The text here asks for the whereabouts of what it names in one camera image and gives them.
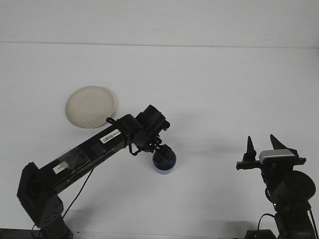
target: sticker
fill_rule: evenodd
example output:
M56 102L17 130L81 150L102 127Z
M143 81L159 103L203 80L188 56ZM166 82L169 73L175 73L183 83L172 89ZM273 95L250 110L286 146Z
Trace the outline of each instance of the sticker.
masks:
M121 132L118 129L116 129L116 130L112 131L111 133L107 134L106 136L100 138L100 141L102 143L106 143L106 142L110 141L112 138L118 136L119 134L121 134Z
M66 169L67 167L69 167L69 165L67 164L67 162L63 161L62 163L56 165L53 168L53 171L55 172L55 174L58 174L59 172L63 171L64 169Z

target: white wall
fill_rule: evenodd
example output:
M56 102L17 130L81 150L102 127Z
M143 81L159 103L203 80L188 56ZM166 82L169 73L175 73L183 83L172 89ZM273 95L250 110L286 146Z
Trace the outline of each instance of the white wall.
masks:
M1 0L1 42L319 47L317 0Z
M258 152L269 134L308 159L318 175L318 49L0 44L0 225L31 228L16 198L23 167L42 167L104 127L66 118L80 87L111 88L114 116L156 106L171 123L162 133L177 154L168 175L151 154L123 150L96 168L66 217L72 230L202 237L243 237L273 213L260 171L237 171L251 135ZM61 198L68 206L83 180ZM311 199L319 218L318 193ZM275 228L265 218L263 228Z

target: black cable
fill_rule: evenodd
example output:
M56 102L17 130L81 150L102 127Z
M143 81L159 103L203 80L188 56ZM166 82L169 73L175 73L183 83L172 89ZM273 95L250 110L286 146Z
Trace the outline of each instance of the black cable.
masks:
M269 216L269 217L275 218L274 215L269 214L269 213L265 213L264 215L262 215L262 216L260 217L260 219L259 219L259 222L258 222L258 226L257 226L257 230L258 230L258 231L259 231L259 226L260 226L261 219L262 219L264 216Z
M71 206L73 205L73 203L75 202L75 200L79 197L79 195L80 195L80 193L82 192L82 190L83 190L83 188L84 188L84 186L85 186L86 182L88 181L89 177L90 177L90 176L91 176L91 174L93 173L93 170L94 170L94 169L92 169L92 171L90 172L89 176L85 179L85 182L83 183L82 188L80 189L80 191L79 191L78 195L76 195L75 199L72 201L72 203L70 204L70 206L68 207L68 209L65 211L65 213L64 213L64 215L63 215L63 217L62 217L62 218L64 218L64 217L65 217L65 215L66 215L66 214L67 214L67 212L70 210L70 208L71 208Z
M309 210L309 212L310 212L311 220L312 220L312 222L313 222L313 226L314 226L316 238L319 239L319 237L318 237L318 231L317 231L317 227L316 227L316 223L315 223L315 219L314 219L313 212L311 211L311 209Z
M31 236L33 239L44 239L44 237L40 237L40 231L39 231L39 234L38 234L38 237L36 238L34 233L33 233L33 229L35 227L35 224L33 225L32 229L31 229Z

